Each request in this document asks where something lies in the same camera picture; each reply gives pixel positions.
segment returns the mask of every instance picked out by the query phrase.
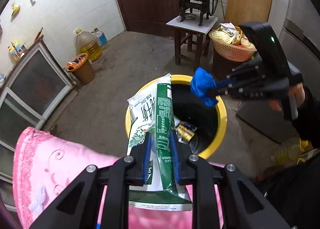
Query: person's arm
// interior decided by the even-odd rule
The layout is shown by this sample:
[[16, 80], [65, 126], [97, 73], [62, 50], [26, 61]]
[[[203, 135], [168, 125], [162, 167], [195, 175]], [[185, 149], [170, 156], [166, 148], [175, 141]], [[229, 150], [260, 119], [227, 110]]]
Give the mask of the person's arm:
[[[313, 98], [309, 88], [302, 83], [291, 87], [291, 95], [296, 98], [298, 118], [292, 121], [302, 140], [308, 140], [313, 147], [320, 147], [320, 102]], [[272, 109], [281, 111], [278, 101], [269, 101]]]

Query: pink plastic basket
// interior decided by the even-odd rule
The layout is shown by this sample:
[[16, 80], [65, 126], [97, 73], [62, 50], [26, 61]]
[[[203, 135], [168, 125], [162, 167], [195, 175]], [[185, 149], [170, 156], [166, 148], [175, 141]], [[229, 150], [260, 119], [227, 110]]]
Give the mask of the pink plastic basket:
[[230, 61], [234, 62], [245, 62], [251, 59], [253, 53], [256, 49], [248, 49], [239, 46], [235, 46], [233, 44], [226, 44], [220, 39], [216, 39], [212, 36], [211, 31], [209, 33], [210, 38], [213, 42], [213, 47], [222, 57], [227, 58]]

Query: trash bin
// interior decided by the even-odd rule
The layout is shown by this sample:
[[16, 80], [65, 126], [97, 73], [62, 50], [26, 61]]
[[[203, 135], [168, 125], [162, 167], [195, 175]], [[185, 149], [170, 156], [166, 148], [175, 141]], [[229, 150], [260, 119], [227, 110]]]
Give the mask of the trash bin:
[[88, 84], [92, 82], [92, 80], [95, 78], [95, 73], [92, 69], [90, 62], [88, 61], [89, 57], [87, 53], [81, 53], [77, 55], [75, 58], [72, 59], [72, 61], [75, 61], [79, 56], [85, 56], [84, 61], [74, 69], [70, 70], [67, 68], [67, 72], [73, 73], [73, 75], [77, 77], [79, 81], [83, 84]]
[[[154, 83], [155, 79], [139, 91]], [[171, 79], [173, 114], [197, 127], [198, 146], [195, 154], [208, 159], [220, 146], [227, 129], [227, 112], [220, 96], [215, 107], [207, 107], [190, 91], [192, 76], [174, 74]], [[131, 127], [129, 107], [125, 115], [125, 131], [129, 137]]]

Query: silver bolt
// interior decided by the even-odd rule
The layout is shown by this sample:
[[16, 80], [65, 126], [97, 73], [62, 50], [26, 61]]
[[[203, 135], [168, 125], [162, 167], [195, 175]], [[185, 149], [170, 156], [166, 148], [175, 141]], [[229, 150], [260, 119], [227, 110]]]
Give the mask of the silver bolt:
[[125, 156], [123, 160], [124, 162], [131, 163], [133, 161], [133, 156], [130, 156], [130, 155]]
[[95, 165], [89, 165], [89, 166], [87, 166], [86, 171], [89, 173], [93, 173], [93, 172], [95, 172], [96, 169], [97, 168]]
[[189, 156], [189, 160], [192, 162], [196, 162], [196, 161], [198, 161], [198, 159], [199, 159], [199, 157], [197, 155], [192, 154]]
[[236, 166], [233, 165], [233, 164], [228, 164], [227, 165], [227, 170], [230, 171], [230, 172], [233, 172], [236, 170]]

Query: white tabletop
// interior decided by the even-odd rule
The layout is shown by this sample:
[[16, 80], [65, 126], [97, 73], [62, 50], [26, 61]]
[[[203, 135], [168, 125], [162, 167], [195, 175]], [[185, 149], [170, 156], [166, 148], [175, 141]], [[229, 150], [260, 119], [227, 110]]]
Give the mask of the white tabletop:
[[169, 21], [167, 25], [207, 34], [218, 20], [218, 17], [216, 16], [211, 16], [209, 17], [209, 19], [205, 19], [206, 14], [204, 14], [202, 26], [199, 26], [200, 13], [193, 13], [196, 15], [195, 20], [184, 20], [183, 22], [180, 22], [181, 18], [177, 16], [176, 18]]

